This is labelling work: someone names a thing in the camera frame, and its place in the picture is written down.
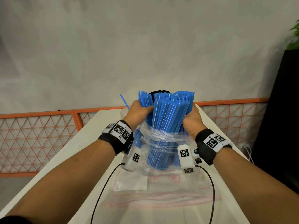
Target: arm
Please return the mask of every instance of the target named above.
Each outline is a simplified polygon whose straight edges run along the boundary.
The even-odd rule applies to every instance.
[[[195,105],[183,126],[193,139],[206,128]],[[233,149],[221,149],[213,164],[250,223],[299,222],[299,196]]]
[[[134,131],[153,107],[134,101],[124,120]],[[112,146],[96,140],[39,180],[7,215],[33,224],[65,224],[74,216],[115,157]]]

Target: wrist strap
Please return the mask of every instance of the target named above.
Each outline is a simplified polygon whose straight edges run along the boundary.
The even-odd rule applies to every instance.
[[[98,139],[110,143],[117,155],[120,152],[129,154],[134,137],[130,126],[124,120],[119,120],[110,123]]]
[[[210,129],[204,129],[199,132],[195,138],[195,142],[198,146],[200,157],[203,158],[208,165],[213,164],[217,152],[223,147],[232,148],[228,140]]]

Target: orange frame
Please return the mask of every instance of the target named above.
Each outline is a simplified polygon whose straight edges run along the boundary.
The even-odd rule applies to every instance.
[[[219,100],[219,101],[198,101],[195,102],[198,106],[208,105],[232,105],[232,104],[247,104],[247,103],[259,103],[267,102],[269,98],[249,98],[249,99],[235,99],[235,100]],[[20,118],[20,117],[40,117],[40,116],[54,116],[71,114],[76,125],[77,131],[83,128],[82,119],[80,113],[98,112],[100,110],[111,110],[111,109],[123,109],[126,106],[118,107],[100,107],[100,108],[84,108],[84,109],[73,109],[73,110],[62,110],[62,111],[47,111],[47,112],[31,112],[31,113],[16,113],[16,114],[2,114],[0,119],[8,118]],[[29,173],[0,173],[0,177],[29,177],[35,176],[38,172]]]

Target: hand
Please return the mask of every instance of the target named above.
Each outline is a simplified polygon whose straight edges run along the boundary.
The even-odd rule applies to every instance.
[[[142,107],[140,105],[140,101],[136,100],[133,101],[127,115],[124,117],[123,120],[129,124],[132,131],[134,132],[139,124],[141,124],[147,117],[149,113],[154,110],[154,106],[150,107]]]
[[[207,128],[203,124],[199,110],[194,103],[192,111],[188,115],[185,115],[185,118],[183,120],[183,127],[193,140],[195,140],[197,134],[200,131]]]

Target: white table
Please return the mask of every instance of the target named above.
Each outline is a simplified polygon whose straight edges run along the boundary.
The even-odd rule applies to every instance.
[[[213,130],[215,133],[226,137],[226,135],[215,125],[215,123],[198,107],[204,124]],[[7,206],[0,212],[0,218],[5,216],[9,210],[24,196],[24,194],[42,177],[46,175],[55,166],[71,157],[78,151],[82,150],[90,143],[92,143],[111,121],[120,119],[120,109],[101,110],[90,120],[86,126],[81,129],[75,137],[7,204]],[[240,150],[233,146],[233,149],[240,155],[245,157]],[[101,180],[92,190],[81,208],[70,220],[71,224],[90,223],[92,211],[94,209],[96,200],[112,170],[116,165],[121,163],[122,154],[117,155],[107,171],[104,173]],[[231,194],[230,190],[219,176],[214,166],[208,166],[202,163],[202,166],[211,175],[215,187],[220,193],[221,199],[215,202],[215,210],[213,222],[217,224],[234,224],[249,223],[245,215],[238,206],[236,200]],[[105,198],[104,190],[99,204]],[[120,208],[99,208],[95,212],[93,223],[209,223],[212,203],[205,203],[196,206],[166,208],[166,209],[120,209]]]

